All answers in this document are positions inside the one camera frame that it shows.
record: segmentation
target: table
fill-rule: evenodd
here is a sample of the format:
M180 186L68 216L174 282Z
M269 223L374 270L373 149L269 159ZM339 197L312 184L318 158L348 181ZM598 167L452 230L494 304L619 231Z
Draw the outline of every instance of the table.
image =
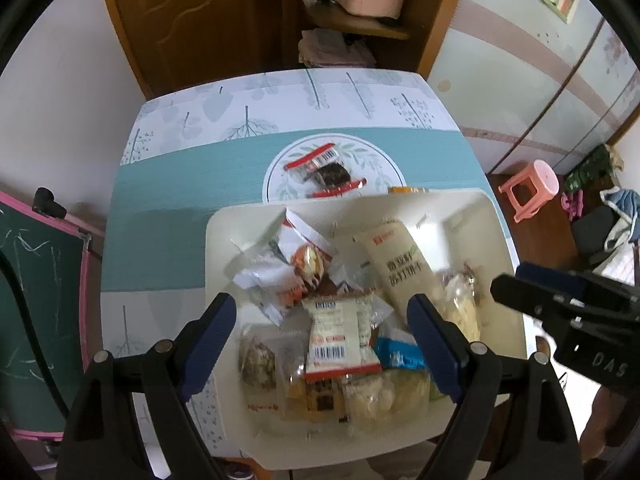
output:
M506 222L470 146L421 76L332 68L261 73L169 94L143 105L116 176L102 270L102 338L115 356L174 338L205 308L204 244L223 206L298 198L284 156L328 140L361 171L363 194L387 186L479 188ZM535 341L527 334L527 352ZM157 442L141 395L143 440ZM215 384L188 410L214 456L226 440Z

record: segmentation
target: pink stool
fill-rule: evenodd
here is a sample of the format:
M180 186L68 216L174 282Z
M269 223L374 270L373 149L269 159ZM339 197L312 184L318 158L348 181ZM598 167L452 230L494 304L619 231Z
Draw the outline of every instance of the pink stool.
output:
M531 199L525 205L520 205L513 195L513 187L518 184L527 186L531 192ZM498 186L498 191L507 195L509 202L516 210L513 217L516 223L535 215L543 205L558 194L559 190L558 177L544 160L536 160L527 164L524 170Z

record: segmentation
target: carved door panel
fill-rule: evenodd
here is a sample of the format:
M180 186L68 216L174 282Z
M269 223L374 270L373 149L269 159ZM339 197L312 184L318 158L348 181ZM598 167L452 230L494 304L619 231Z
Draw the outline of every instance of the carved door panel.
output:
M281 67L282 0L106 0L154 96Z

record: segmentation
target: black cable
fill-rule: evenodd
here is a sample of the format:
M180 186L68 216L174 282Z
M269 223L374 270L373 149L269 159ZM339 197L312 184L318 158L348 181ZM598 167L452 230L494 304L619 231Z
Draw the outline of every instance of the black cable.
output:
M66 418L69 416L69 408L66 406L65 399L62 398L62 394L60 394L60 390L56 385L56 381L51 375L49 366L47 366L47 361L44 359L44 354L42 352L42 348L40 348L38 336L36 335L36 331L33 327L31 315L29 314L27 300L25 299L24 294L22 293L22 289L20 288L18 277L15 275L14 268L11 266L11 263L6 258L6 256L4 256L2 251L0 251L0 272L2 272L2 274L6 278L7 283L9 283L9 287L11 288L11 292L14 294L15 303L18 305L18 312L20 313L20 318L22 319L22 325L24 326L24 331L27 334L31 352L33 352L33 357L36 359L36 364L40 369L42 378L44 379L44 382L49 389L49 393L53 398L53 402L56 403L60 414L66 420Z

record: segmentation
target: green chalkboard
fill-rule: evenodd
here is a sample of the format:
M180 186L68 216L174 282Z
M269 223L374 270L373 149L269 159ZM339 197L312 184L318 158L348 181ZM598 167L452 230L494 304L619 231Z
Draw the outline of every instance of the green chalkboard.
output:
M18 275L47 365L71 408L83 375L79 291L84 240L32 218L15 201L9 203L12 205L0 195L0 250ZM17 305L2 274L0 409L15 429L64 431L64 419L34 361Z

